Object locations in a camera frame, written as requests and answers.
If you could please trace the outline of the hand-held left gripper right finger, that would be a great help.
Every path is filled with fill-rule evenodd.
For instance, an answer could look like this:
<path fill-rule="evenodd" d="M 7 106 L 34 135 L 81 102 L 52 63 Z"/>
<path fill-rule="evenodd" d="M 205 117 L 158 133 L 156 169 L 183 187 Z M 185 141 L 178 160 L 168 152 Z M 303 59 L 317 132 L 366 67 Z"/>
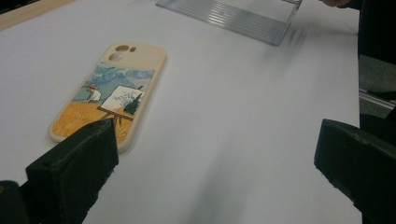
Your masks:
<path fill-rule="evenodd" d="M 363 224 L 396 224 L 396 146 L 325 119 L 314 164 L 362 213 Z"/>

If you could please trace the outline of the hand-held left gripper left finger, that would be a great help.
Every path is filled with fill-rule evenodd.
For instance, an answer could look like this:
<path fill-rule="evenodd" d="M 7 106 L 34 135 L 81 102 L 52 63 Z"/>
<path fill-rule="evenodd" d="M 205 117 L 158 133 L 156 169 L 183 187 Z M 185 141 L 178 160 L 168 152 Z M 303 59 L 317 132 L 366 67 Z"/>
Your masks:
<path fill-rule="evenodd" d="M 34 224 L 82 224 L 119 164 L 113 119 L 89 123 L 27 166 Z"/>

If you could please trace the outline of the cream painted phone case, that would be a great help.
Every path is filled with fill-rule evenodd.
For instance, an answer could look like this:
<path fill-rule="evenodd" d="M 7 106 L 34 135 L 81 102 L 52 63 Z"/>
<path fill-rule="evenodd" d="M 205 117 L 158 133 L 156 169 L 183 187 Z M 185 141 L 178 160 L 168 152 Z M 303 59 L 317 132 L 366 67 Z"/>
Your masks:
<path fill-rule="evenodd" d="M 149 44 L 110 45 L 49 126 L 50 138 L 61 142 L 91 122 L 113 119 L 118 152 L 128 150 L 166 58 L 165 49 Z"/>

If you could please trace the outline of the clear plastic packaging box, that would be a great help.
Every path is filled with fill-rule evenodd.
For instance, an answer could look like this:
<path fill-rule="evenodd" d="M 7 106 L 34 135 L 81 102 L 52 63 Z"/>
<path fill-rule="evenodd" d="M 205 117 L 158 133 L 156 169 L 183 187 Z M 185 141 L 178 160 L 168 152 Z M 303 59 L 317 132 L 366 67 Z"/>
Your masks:
<path fill-rule="evenodd" d="M 279 46 L 303 0 L 156 0 L 158 7 Z"/>

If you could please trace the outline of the aluminium floor rail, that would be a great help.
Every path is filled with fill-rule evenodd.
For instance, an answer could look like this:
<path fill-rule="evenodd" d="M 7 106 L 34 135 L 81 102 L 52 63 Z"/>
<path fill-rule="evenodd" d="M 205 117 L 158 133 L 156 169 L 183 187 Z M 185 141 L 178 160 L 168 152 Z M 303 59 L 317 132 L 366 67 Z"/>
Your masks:
<path fill-rule="evenodd" d="M 381 99 L 377 96 L 372 95 L 368 91 L 362 89 L 359 89 L 359 97 L 361 100 L 365 100 L 367 102 L 383 106 L 390 110 L 392 110 L 396 106 L 396 102 Z"/>

